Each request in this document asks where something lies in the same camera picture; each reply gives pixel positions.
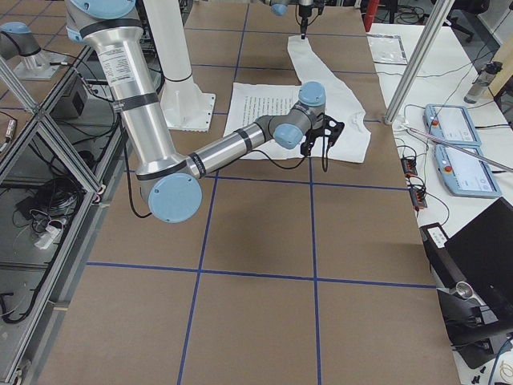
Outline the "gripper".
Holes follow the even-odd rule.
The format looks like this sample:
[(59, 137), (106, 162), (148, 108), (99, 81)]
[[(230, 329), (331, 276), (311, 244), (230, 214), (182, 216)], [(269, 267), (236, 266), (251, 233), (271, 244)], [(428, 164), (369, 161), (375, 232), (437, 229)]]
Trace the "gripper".
[(303, 157), (311, 157), (311, 152), (313, 149), (313, 146), (316, 142), (316, 137), (307, 137), (305, 141), (300, 146), (300, 153), (303, 155)]
[(308, 18), (312, 16), (314, 0), (298, 0), (299, 16), (301, 18), (300, 32), (301, 39), (305, 39), (308, 29)]

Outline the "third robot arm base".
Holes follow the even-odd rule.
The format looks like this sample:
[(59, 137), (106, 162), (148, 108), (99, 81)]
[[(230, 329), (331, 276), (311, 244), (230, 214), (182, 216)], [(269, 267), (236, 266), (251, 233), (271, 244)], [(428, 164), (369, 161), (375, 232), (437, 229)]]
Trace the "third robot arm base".
[(1, 56), (5, 60), (16, 56), (21, 59), (21, 63), (14, 69), (19, 79), (49, 80), (57, 71), (50, 64), (50, 56), (23, 22), (6, 22), (1, 25)]

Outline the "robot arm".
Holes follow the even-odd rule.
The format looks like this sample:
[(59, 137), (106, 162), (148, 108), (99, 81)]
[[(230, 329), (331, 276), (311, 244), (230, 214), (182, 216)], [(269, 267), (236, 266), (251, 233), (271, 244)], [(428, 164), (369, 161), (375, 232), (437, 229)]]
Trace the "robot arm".
[(325, 1), (315, 0), (261, 0), (261, 3), (269, 6), (276, 16), (283, 16), (288, 11), (289, 5), (295, 6), (295, 19), (300, 27), (300, 36), (302, 40), (306, 39), (307, 30), (318, 16), (322, 15), (325, 8)]
[(134, 2), (67, 1), (71, 38), (92, 47), (139, 157), (142, 198), (161, 221), (178, 223), (200, 207), (198, 180), (269, 140), (295, 148), (321, 127), (325, 89), (307, 82), (286, 115), (265, 115), (185, 156), (176, 151), (139, 40), (143, 26)]

